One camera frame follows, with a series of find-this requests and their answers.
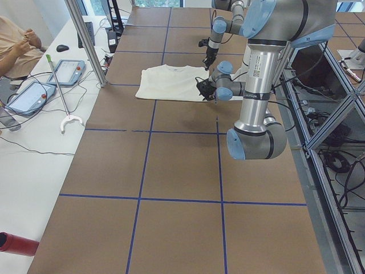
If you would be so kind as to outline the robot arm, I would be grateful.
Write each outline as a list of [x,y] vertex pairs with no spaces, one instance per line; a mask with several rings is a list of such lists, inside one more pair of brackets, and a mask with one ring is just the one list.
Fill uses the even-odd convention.
[[206,57],[203,59],[204,69],[209,70],[217,57],[218,50],[222,44],[225,33],[240,35],[240,29],[244,23],[244,10],[251,4],[251,1],[212,1],[212,7],[217,10],[230,11],[233,15],[231,20],[217,16],[212,20],[210,37],[199,41],[198,46],[206,46]]
[[226,136],[232,158],[276,158],[286,147],[286,133],[267,104],[279,53],[287,45],[303,48],[328,41],[334,34],[337,2],[213,1],[212,6],[233,17],[213,20],[210,37],[200,42],[207,48],[204,64],[209,67],[216,60],[224,34],[245,37],[250,49],[246,81],[234,81],[232,64],[223,61],[197,88],[206,100],[242,97],[240,118]]

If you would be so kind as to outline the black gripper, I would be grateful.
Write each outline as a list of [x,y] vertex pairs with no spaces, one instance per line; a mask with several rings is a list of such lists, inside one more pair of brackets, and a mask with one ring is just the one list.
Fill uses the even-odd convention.
[[218,53],[218,49],[214,49],[214,48],[211,48],[211,47],[207,47],[207,50],[206,50],[206,58],[203,60],[204,69],[206,71],[209,70],[210,66],[216,60],[217,53]]
[[199,83],[199,92],[203,96],[203,101],[215,100],[216,96],[214,94],[214,86],[212,86],[211,81],[204,80]]

